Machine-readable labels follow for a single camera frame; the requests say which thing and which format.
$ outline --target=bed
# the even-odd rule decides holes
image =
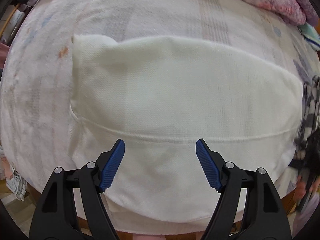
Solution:
[[[316,52],[296,26],[241,0],[40,0],[11,45],[0,95],[5,155],[39,192],[55,167],[79,168],[68,154],[74,34],[103,34],[117,42],[155,35],[200,38],[275,63],[303,82],[320,71]],[[276,181],[280,197],[294,189],[296,177],[284,167]],[[75,194],[78,216],[85,219]],[[189,225],[180,233],[198,230]]]

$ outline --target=cable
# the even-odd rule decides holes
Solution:
[[[14,13],[16,12],[16,10],[19,8],[19,6],[20,6],[20,3],[18,3],[18,4],[14,7],[14,9],[13,9],[12,12],[10,13],[9,17],[8,17],[7,20],[5,21],[3,27],[2,27],[2,29],[1,29],[1,31],[0,31],[0,38],[1,38],[2,34],[4,33],[5,28],[6,28],[7,25],[9,24],[12,16],[13,16]]]

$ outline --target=blue gripper pad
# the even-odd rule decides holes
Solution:
[[[111,186],[123,156],[124,141],[119,140],[119,143],[111,154],[106,166],[104,166],[103,170],[101,171],[101,182],[99,187],[103,192]]]
[[[196,142],[196,154],[202,166],[209,185],[219,191],[222,187],[220,182],[220,171],[210,157],[209,152],[204,147],[201,140]]]

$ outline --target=human hand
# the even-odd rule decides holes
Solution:
[[[320,178],[318,178],[310,187],[310,192],[315,193],[320,185]],[[304,195],[307,193],[305,182],[301,181],[301,176],[298,176],[297,187],[293,194],[294,201],[300,201]]]

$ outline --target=gray plaid pattern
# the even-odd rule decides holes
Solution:
[[[298,138],[296,139],[296,152],[294,159],[303,160],[308,137],[319,127],[319,104],[320,104],[320,78],[314,76],[311,82],[303,84],[305,100],[305,112]]]

